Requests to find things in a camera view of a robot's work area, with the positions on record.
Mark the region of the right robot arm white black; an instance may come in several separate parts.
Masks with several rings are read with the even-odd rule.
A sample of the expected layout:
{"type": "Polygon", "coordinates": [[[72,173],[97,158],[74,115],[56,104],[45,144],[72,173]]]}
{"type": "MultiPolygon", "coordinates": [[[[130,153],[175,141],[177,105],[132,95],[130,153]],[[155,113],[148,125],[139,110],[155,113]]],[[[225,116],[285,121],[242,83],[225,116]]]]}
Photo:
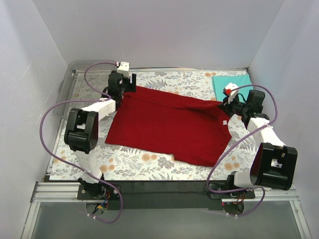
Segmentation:
{"type": "Polygon", "coordinates": [[[227,177],[226,194],[237,198],[244,188],[255,186],[289,190],[293,183],[298,152],[277,137],[270,127],[269,117],[262,113],[265,93],[250,90],[247,100],[241,102],[237,91],[232,93],[227,89],[224,92],[226,97],[219,108],[228,116],[239,115],[245,128],[254,133],[253,138],[259,147],[250,169],[232,172],[227,177]]]}

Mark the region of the clear plastic bin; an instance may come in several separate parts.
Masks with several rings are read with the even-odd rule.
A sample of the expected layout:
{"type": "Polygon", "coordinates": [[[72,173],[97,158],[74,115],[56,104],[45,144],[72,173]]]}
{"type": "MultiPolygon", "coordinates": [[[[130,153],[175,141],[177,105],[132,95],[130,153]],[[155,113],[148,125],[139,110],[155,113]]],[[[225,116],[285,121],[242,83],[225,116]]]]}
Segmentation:
{"type": "Polygon", "coordinates": [[[102,71],[116,69],[115,60],[82,60],[73,61],[68,65],[63,81],[58,88],[58,97],[56,103],[67,101],[71,99],[74,86],[76,84],[77,75],[79,72],[84,72],[91,65],[101,62],[107,62],[106,64],[98,65],[98,69],[102,71]]]}

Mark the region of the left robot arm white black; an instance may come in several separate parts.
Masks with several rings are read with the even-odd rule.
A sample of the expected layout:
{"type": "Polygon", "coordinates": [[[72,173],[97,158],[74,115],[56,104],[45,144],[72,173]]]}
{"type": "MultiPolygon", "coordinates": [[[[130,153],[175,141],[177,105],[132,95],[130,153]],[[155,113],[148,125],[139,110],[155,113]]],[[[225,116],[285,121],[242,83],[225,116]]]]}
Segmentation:
{"type": "Polygon", "coordinates": [[[124,93],[136,91],[137,75],[113,70],[108,76],[108,85],[98,102],[83,108],[72,108],[69,112],[64,142],[74,152],[79,165],[84,169],[78,179],[91,197],[105,196],[106,185],[99,180],[103,173],[95,157],[99,139],[99,121],[114,113],[123,102],[124,93]]]}

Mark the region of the aluminium frame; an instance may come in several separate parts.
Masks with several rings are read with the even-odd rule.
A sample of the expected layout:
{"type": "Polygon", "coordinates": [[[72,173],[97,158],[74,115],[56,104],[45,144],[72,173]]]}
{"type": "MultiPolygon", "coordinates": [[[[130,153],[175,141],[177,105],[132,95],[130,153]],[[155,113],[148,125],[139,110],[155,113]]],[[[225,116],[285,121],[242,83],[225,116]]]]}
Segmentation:
{"type": "Polygon", "coordinates": [[[209,209],[107,210],[87,216],[95,202],[77,199],[76,182],[37,183],[22,233],[24,239],[309,239],[295,190],[255,191],[243,210],[222,201],[209,209]]]}

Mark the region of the red t shirt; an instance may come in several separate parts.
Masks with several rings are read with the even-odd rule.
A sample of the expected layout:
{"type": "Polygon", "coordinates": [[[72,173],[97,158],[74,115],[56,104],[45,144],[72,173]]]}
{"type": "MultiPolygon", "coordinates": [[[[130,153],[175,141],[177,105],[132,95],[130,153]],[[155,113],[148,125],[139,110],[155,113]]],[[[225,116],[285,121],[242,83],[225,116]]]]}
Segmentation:
{"type": "Polygon", "coordinates": [[[124,94],[105,142],[212,167],[232,138],[219,104],[137,87],[124,94]]]}

